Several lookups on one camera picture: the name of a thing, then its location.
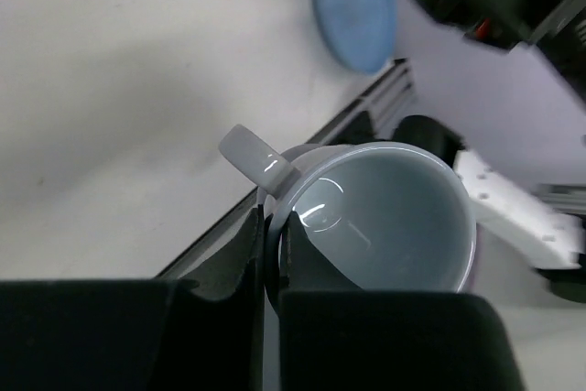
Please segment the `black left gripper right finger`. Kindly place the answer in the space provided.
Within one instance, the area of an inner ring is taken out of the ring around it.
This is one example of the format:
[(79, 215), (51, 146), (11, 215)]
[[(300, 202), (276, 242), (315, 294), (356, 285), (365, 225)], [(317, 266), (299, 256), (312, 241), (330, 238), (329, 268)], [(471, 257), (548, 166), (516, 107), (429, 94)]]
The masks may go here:
[(296, 214), (284, 233), (281, 389), (524, 389), (505, 326), (485, 299), (351, 288)]

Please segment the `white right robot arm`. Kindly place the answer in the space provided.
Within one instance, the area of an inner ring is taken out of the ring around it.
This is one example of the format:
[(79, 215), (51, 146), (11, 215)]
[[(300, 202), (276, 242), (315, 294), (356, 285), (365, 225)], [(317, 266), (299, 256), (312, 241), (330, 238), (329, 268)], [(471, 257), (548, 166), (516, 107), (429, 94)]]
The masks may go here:
[[(585, 93), (585, 0), (416, 0), (437, 23), (474, 42), (538, 48), (578, 94)], [(404, 118), (397, 141), (427, 149), (460, 175), (477, 222), (525, 258), (557, 297), (585, 300), (585, 189), (547, 185), (537, 194), (496, 173), (441, 122)]]

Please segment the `light blue plate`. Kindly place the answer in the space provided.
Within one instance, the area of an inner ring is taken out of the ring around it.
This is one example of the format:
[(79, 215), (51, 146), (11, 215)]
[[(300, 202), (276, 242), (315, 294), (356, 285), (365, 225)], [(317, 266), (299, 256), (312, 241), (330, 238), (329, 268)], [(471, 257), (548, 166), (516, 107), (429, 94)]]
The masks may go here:
[(331, 55), (355, 72), (375, 74), (393, 56), (396, 0), (311, 0)]

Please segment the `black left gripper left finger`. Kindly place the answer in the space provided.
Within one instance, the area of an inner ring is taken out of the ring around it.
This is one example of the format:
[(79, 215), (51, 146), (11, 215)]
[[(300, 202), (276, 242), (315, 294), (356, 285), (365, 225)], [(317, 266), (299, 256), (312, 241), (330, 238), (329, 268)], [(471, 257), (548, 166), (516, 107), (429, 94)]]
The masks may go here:
[(179, 279), (1, 285), (4, 390), (258, 390), (262, 211)]

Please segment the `pale blue mug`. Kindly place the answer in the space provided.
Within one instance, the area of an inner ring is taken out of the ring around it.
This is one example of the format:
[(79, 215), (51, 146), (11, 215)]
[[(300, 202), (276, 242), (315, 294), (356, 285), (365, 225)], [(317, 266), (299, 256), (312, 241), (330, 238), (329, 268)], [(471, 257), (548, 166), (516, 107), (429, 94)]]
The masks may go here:
[(280, 153), (243, 125), (219, 149), (256, 185), (274, 309), (288, 267), (284, 230), (292, 214), (351, 288), (469, 288), (477, 248), (470, 198), (452, 168), (428, 151), (376, 141)]

